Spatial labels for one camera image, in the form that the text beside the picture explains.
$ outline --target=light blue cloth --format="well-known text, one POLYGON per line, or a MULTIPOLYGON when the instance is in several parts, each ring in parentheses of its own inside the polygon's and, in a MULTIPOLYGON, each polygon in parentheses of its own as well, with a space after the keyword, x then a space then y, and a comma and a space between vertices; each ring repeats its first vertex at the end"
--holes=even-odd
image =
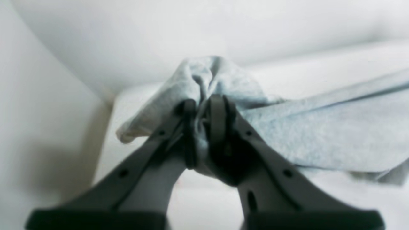
POLYGON ((409 70, 286 100, 270 92, 267 97, 257 81, 224 58, 186 59, 117 136, 128 143, 150 135, 176 104, 194 99, 200 105, 211 94, 229 96, 266 143, 303 172, 353 171, 364 179, 401 184, 409 171, 409 161, 404 163, 409 158, 409 70))

